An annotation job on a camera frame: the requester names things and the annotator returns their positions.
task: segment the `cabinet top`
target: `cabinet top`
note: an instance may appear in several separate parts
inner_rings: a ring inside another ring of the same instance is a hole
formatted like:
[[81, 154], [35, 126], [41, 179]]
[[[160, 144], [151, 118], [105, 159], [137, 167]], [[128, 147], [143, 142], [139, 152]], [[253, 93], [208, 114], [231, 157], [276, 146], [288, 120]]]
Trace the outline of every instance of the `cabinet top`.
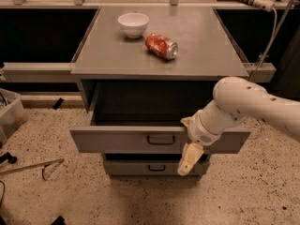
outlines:
[[[140, 12], [150, 19], [142, 37], [120, 30], [118, 17]], [[145, 39], [159, 33], [178, 44], [168, 61], [149, 52]], [[72, 74], [93, 79], [207, 80], [247, 77], [215, 11], [197, 6], [106, 6], [101, 9]]]

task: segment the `crushed can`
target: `crushed can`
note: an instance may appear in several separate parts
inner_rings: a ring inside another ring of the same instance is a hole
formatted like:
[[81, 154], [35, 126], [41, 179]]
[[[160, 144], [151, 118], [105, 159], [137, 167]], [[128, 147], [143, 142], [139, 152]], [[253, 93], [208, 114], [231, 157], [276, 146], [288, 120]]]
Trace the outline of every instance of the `crushed can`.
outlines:
[[168, 60], [174, 59], [178, 52], [177, 43], [161, 34], [150, 34], [145, 41], [145, 45], [152, 53]]

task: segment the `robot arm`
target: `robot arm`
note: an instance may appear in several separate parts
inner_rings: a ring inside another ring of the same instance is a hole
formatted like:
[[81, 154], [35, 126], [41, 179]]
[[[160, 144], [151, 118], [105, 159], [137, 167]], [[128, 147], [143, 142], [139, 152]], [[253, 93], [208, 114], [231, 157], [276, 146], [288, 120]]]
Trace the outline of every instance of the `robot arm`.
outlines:
[[226, 128], [238, 126], [248, 117], [262, 120], [300, 142], [300, 102], [275, 97], [256, 83], [241, 78], [220, 80], [213, 100], [193, 116], [183, 118], [191, 144], [186, 144], [178, 173], [186, 175]]

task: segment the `drawer handle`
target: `drawer handle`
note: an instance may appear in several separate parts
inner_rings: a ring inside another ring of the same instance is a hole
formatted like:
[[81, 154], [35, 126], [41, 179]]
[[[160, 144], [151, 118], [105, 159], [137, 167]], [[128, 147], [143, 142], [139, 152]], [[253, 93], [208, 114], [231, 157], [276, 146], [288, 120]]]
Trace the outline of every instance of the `drawer handle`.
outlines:
[[151, 172], [164, 172], [166, 170], [166, 165], [162, 165], [161, 167], [151, 167], [151, 165], [148, 165], [148, 170]]
[[175, 136], [172, 136], [171, 142], [151, 142], [150, 136], [147, 136], [147, 142], [151, 145], [173, 145], [176, 143], [176, 138]]

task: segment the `speckled floor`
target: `speckled floor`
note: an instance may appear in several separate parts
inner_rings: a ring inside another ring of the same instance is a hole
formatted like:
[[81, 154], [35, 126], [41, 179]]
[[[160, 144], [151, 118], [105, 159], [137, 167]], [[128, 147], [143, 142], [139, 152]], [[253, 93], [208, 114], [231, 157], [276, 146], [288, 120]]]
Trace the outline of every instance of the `speckled floor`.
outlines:
[[1, 215], [7, 224], [300, 224], [300, 145], [254, 120], [237, 155], [213, 155], [206, 175], [123, 177], [105, 174], [99, 154], [80, 154], [68, 131], [83, 124], [81, 107], [27, 108], [27, 123], [1, 154], [18, 157], [0, 172], [63, 158], [48, 167], [0, 177], [6, 185]]

